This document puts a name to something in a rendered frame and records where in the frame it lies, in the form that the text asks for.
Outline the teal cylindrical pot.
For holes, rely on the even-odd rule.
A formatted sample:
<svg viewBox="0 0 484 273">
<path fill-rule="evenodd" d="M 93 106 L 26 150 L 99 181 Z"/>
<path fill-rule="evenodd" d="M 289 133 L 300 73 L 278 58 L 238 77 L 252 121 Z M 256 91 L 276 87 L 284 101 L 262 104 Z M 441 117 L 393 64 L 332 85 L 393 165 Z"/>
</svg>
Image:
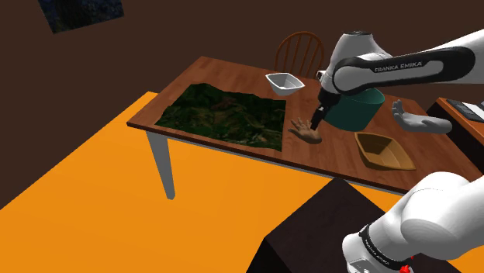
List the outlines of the teal cylindrical pot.
<svg viewBox="0 0 484 273">
<path fill-rule="evenodd" d="M 376 88 L 357 95 L 342 95 L 324 117 L 324 121 L 340 130 L 362 131 L 385 102 L 385 96 Z"/>
</svg>

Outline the brown hand model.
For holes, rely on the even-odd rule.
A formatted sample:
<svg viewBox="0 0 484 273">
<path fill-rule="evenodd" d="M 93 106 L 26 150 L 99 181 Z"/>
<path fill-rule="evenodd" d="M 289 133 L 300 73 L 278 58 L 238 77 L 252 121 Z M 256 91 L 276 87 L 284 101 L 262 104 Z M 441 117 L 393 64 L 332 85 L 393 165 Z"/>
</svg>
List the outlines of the brown hand model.
<svg viewBox="0 0 484 273">
<path fill-rule="evenodd" d="M 312 123 L 307 120 L 303 122 L 300 118 L 291 120 L 292 128 L 288 128 L 290 133 L 309 144 L 318 144 L 322 142 L 321 135 L 318 130 L 311 128 Z"/>
</svg>

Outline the white bowl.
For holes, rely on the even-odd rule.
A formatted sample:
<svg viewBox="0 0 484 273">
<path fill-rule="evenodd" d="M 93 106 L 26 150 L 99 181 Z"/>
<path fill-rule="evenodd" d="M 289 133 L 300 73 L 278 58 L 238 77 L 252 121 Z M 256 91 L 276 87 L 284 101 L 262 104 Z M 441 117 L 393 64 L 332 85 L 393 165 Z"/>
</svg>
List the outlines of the white bowl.
<svg viewBox="0 0 484 273">
<path fill-rule="evenodd" d="M 305 87 L 305 85 L 290 73 L 266 74 L 266 79 L 273 92 L 279 96 L 291 95 Z"/>
</svg>

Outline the brown wooden chair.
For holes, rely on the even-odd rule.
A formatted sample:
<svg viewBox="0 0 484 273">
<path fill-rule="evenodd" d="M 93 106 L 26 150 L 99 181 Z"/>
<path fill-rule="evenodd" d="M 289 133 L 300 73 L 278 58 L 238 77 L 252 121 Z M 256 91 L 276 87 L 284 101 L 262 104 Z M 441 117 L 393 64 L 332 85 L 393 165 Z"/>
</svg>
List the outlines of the brown wooden chair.
<svg viewBox="0 0 484 273">
<path fill-rule="evenodd" d="M 275 52 L 274 71 L 315 78 L 323 60 L 321 39 L 309 31 L 299 31 L 290 34 L 279 44 Z"/>
</svg>

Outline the tan wooden bowl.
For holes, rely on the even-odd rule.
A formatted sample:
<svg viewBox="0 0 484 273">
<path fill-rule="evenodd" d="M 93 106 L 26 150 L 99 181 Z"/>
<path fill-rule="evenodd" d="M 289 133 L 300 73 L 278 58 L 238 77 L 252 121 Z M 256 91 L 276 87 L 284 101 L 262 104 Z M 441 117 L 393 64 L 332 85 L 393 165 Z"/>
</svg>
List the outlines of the tan wooden bowl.
<svg viewBox="0 0 484 273">
<path fill-rule="evenodd" d="M 416 169 L 408 153 L 393 138 L 364 132 L 356 132 L 354 138 L 366 167 L 380 171 Z"/>
</svg>

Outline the grey hand model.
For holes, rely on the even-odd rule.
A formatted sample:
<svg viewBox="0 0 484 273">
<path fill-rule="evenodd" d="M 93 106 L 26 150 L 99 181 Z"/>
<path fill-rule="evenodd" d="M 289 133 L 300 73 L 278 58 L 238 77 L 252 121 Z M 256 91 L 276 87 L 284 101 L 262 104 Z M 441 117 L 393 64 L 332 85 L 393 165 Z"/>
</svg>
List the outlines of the grey hand model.
<svg viewBox="0 0 484 273">
<path fill-rule="evenodd" d="M 447 119 L 406 112 L 400 99 L 392 103 L 392 114 L 394 120 L 405 131 L 413 133 L 446 134 L 450 133 L 452 130 L 452 124 Z"/>
</svg>

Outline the wooden table with grey legs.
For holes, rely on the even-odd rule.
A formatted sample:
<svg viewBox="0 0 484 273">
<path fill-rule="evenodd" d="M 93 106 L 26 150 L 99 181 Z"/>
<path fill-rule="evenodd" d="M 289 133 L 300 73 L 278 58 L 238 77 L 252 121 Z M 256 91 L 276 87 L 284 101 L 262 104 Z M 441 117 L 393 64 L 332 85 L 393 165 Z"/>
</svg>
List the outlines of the wooden table with grey legs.
<svg viewBox="0 0 484 273">
<path fill-rule="evenodd" d="M 435 171 L 453 172 L 470 181 L 482 175 L 444 134 L 410 133 L 402 130 L 392 117 L 392 102 L 396 97 L 391 95 L 385 97 L 384 104 L 367 125 L 365 132 L 396 140 L 415 164 L 413 171 L 381 171 L 366 167 L 359 155 L 354 134 L 327 123 L 320 124 L 322 143 L 307 144 L 292 133 L 284 132 L 280 151 L 212 140 L 156 124 L 163 111 L 189 85 L 195 83 L 208 83 L 224 91 L 276 99 L 278 96 L 269 86 L 266 74 L 266 69 L 200 57 L 128 121 L 128 126 L 146 131 L 168 199 L 175 197 L 170 161 L 174 152 L 169 150 L 168 140 L 185 141 L 398 193 L 406 193 L 423 177 Z"/>
</svg>

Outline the dark green terrain mat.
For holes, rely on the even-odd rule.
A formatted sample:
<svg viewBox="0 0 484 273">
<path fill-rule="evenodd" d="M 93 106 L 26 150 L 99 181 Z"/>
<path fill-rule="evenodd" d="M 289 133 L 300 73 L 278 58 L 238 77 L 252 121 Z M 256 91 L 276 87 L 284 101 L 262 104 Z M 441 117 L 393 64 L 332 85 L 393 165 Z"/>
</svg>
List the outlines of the dark green terrain mat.
<svg viewBox="0 0 484 273">
<path fill-rule="evenodd" d="M 207 83 L 189 85 L 155 123 L 214 140 L 282 149 L 284 100 L 225 92 Z"/>
</svg>

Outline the dark robot stand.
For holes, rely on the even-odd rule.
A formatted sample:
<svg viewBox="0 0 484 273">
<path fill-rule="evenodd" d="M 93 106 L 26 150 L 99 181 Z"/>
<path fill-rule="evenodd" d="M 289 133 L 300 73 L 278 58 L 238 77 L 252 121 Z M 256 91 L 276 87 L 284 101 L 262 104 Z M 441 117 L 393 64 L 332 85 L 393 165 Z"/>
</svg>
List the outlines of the dark robot stand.
<svg viewBox="0 0 484 273">
<path fill-rule="evenodd" d="M 352 233 L 384 269 L 461 273 L 449 262 L 424 254 L 392 260 L 370 236 L 370 224 L 383 215 L 353 186 L 334 178 L 264 237 L 247 273 L 348 273 L 342 244 Z"/>
</svg>

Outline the dark wall picture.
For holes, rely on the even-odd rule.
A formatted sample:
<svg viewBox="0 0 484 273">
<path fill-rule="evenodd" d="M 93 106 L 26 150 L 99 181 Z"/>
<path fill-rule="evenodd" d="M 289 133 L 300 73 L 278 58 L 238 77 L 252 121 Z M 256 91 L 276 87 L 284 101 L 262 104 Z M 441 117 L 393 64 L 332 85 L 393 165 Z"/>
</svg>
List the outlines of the dark wall picture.
<svg viewBox="0 0 484 273">
<path fill-rule="evenodd" d="M 124 17 L 121 0 L 37 0 L 52 33 Z"/>
</svg>

